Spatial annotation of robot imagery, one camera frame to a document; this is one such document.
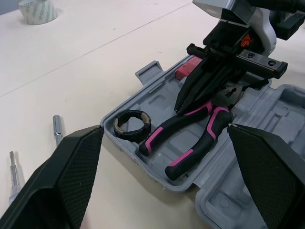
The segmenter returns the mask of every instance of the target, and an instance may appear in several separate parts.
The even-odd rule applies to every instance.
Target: screw
[[[253,57],[255,57],[255,54],[254,54],[254,53],[249,53],[249,54],[248,54],[248,58],[253,58]]]
[[[275,66],[275,65],[276,65],[276,62],[275,62],[275,61],[269,61],[269,62],[268,62],[268,65],[269,65],[269,66]]]

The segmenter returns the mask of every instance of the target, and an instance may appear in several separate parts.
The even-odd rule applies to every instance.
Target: pliers handle
[[[185,115],[175,115],[166,120],[158,126],[141,145],[139,145],[140,153],[144,156],[151,155],[156,148],[178,130],[206,118],[212,112],[212,108],[212,103],[208,101],[194,111],[186,113]]]
[[[213,110],[211,101],[208,101],[198,109],[185,115],[176,115],[162,123],[139,146],[139,151],[144,156],[150,156],[166,139],[178,130],[198,122],[207,117]],[[218,136],[233,121],[232,114],[223,107],[214,109],[208,125],[198,142],[186,153],[173,161],[165,169],[170,180],[176,180],[198,162],[211,150]]]
[[[213,111],[208,125],[198,142],[186,153],[173,161],[165,169],[170,180],[176,180],[189,169],[200,162],[211,150],[218,136],[233,121],[232,114],[223,107],[217,107]]]

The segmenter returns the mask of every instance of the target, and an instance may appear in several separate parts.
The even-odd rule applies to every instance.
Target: table surface
[[[164,70],[202,44],[217,19],[191,0],[54,0],[59,16],[30,26],[19,11],[0,16],[0,215],[10,195],[9,152],[21,183],[55,149],[52,117],[64,135],[100,123],[141,89],[134,73],[158,60]],[[278,41],[271,57],[289,62],[274,80],[305,87],[305,29]],[[207,229],[194,209],[194,188],[175,194],[104,138],[83,229]]]

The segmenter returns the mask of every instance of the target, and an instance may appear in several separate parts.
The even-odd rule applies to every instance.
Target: pliers
[[[212,100],[184,115],[175,115],[158,126],[139,145],[144,156],[150,156],[167,138],[178,130],[211,115],[208,125],[198,142],[165,169],[170,180],[176,180],[199,163],[211,150],[218,136],[234,119],[229,111],[241,98],[242,87],[234,85],[220,91]]]

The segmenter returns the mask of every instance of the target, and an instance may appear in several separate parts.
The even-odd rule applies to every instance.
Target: gray plastic tool case
[[[140,154],[137,143],[121,140],[114,135],[113,121],[119,112],[126,109],[145,111],[151,117],[152,131],[175,115],[173,108],[183,82],[178,81],[174,73],[189,59],[190,56],[186,57],[166,72],[156,61],[138,71],[136,76],[143,88],[103,118],[101,125],[105,134],[164,188],[184,192],[191,184],[200,187],[195,206],[198,214],[212,228],[267,229],[244,184],[226,129],[201,163],[176,181],[167,178],[165,168],[197,142],[208,118],[174,134],[151,157]],[[241,85],[259,79],[252,74],[244,78]],[[279,135],[294,151],[305,157],[305,90],[291,85],[274,90],[269,85],[260,90],[248,88],[245,91],[232,109],[234,123]],[[140,127],[139,120],[130,120],[125,128],[134,130]]]

